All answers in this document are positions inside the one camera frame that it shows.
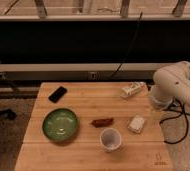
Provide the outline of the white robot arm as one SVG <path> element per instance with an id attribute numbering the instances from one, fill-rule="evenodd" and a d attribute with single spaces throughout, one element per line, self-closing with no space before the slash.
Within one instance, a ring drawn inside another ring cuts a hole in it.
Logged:
<path id="1" fill-rule="evenodd" d="M 190 107 L 190 62 L 181 61 L 158 69 L 148 95 L 155 109 L 167 108 L 174 98 Z"/>

